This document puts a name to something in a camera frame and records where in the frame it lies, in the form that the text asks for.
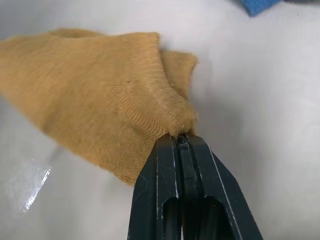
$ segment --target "blue sponge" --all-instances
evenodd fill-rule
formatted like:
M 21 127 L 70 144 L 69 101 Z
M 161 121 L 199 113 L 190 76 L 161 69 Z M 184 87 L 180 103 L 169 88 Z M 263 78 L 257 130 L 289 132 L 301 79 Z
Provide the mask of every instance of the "blue sponge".
M 242 0 L 242 4 L 249 15 L 254 17 L 280 1 L 281 0 Z

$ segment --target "knit fabric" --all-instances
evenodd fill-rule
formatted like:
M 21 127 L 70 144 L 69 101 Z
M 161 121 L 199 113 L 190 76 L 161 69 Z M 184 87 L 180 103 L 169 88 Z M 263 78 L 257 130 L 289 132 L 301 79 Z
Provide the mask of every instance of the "knit fabric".
M 157 33 L 58 29 L 0 42 L 0 94 L 45 134 L 134 184 L 153 145 L 192 132 L 192 54 Z

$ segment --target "white table surface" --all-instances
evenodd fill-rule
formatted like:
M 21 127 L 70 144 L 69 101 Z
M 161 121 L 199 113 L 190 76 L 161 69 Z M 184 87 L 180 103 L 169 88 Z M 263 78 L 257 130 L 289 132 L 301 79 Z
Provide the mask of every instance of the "white table surface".
M 319 4 L 249 18 L 236 0 L 0 0 L 0 39 L 58 27 L 159 32 L 164 48 L 196 54 L 198 135 L 264 238 L 320 239 Z M 132 193 L 0 99 L 0 239 L 124 240 Z

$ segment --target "white surface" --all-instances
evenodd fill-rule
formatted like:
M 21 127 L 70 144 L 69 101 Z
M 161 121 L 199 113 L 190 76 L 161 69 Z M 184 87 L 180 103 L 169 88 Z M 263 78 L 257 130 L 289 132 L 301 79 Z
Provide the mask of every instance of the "white surface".
M 236 0 L 0 0 L 0 38 L 155 31 L 165 48 L 195 53 L 198 134 L 237 178 L 264 238 L 318 240 L 319 11 L 280 3 L 249 18 Z M 19 199 L 30 192 L 19 189 L 39 185 L 24 179 L 41 182 L 50 169 L 25 211 Z M 3 99 L 0 174 L 0 239 L 126 239 L 132 189 L 57 147 Z

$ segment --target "blue object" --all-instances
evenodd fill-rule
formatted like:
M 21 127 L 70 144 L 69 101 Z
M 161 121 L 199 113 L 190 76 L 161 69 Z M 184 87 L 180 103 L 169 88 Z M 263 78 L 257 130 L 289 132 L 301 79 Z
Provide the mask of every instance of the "blue object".
M 249 15 L 254 17 L 280 1 L 281 0 L 242 0 L 242 4 Z

